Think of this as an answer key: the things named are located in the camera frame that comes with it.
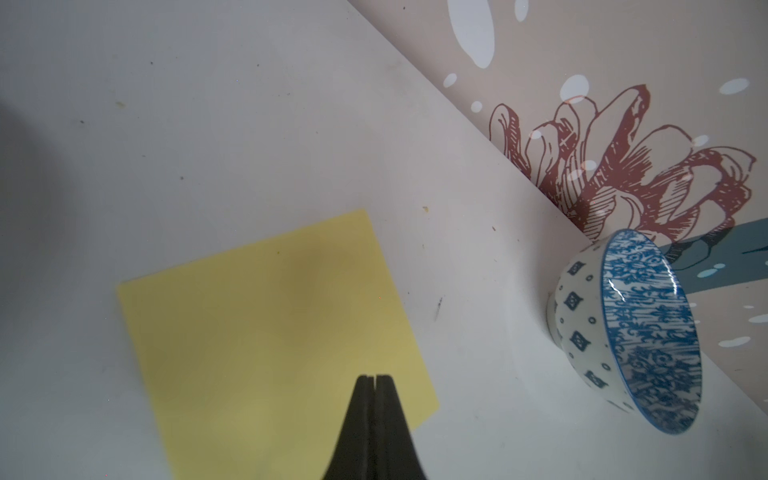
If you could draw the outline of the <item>blue patterned bowl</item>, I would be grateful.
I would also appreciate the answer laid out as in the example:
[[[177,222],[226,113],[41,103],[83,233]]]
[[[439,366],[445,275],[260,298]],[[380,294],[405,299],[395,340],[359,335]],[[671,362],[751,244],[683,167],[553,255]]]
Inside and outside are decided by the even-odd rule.
[[[703,368],[686,294],[663,252],[619,230],[565,266],[547,326],[584,383],[619,410],[668,435],[693,425]]]

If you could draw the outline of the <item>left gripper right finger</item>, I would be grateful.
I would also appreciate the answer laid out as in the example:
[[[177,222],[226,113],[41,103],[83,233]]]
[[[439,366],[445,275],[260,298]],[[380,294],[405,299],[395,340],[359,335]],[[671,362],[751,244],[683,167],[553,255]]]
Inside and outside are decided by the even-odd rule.
[[[373,478],[426,479],[389,375],[377,375],[374,381]]]

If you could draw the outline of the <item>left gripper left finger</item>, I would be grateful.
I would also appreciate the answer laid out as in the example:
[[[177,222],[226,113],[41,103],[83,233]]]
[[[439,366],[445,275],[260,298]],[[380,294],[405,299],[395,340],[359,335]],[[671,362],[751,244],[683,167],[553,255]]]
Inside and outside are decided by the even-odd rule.
[[[374,378],[360,376],[356,382],[338,436],[323,476],[325,480],[374,478]]]

